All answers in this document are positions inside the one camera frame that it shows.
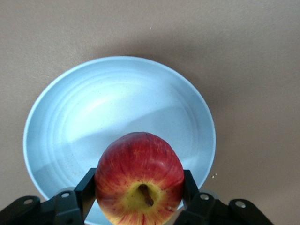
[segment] apple skin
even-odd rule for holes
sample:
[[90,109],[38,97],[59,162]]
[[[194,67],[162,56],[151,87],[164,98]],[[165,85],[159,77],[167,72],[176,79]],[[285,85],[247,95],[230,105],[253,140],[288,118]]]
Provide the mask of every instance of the apple skin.
[[[110,144],[96,172],[96,199],[114,225],[162,225],[183,195],[184,172],[171,146],[146,133],[127,134]],[[154,203],[148,206],[139,186],[145,184]]]

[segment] apple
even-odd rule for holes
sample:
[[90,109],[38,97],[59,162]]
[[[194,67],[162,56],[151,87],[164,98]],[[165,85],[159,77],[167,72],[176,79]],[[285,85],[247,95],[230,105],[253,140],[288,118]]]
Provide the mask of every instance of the apple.
[[96,172],[96,199],[114,225],[161,225],[176,211],[184,173],[171,146],[134,132],[110,144]]

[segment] black mechanical part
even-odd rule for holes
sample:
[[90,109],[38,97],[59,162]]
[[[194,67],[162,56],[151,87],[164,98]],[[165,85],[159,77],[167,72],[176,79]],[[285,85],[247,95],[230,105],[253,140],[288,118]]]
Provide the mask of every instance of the black mechanical part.
[[[24,196],[0,211],[1,225],[84,225],[95,197],[95,168],[74,190],[64,190],[46,202]],[[189,170],[184,170],[184,209],[174,225],[273,225],[250,201],[234,199],[229,205],[200,192]]]
[[41,202],[24,196],[0,211],[1,225],[84,225],[94,201],[96,169],[91,168],[77,187]]
[[273,225],[250,201],[234,199],[225,205],[212,195],[200,192],[189,170],[184,174],[185,210],[174,225]]

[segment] bowl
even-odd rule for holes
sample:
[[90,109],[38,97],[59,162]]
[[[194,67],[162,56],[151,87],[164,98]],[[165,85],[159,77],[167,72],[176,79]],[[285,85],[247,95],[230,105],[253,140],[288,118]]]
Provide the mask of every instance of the bowl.
[[[97,167],[106,147],[136,131],[167,141],[200,188],[215,155],[211,113],[198,90],[158,62],[131,56],[78,65],[40,94],[28,115],[23,153],[28,173],[45,199],[75,187]],[[97,201],[86,218],[109,225]]]

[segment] tan surface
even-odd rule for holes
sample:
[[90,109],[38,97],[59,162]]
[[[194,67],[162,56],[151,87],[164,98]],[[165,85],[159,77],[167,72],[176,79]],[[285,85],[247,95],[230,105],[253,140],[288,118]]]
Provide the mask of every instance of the tan surface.
[[156,60],[209,105],[217,153],[205,189],[246,198],[277,225],[300,221],[300,1],[0,2],[0,208],[38,195],[23,128],[64,71],[110,55]]

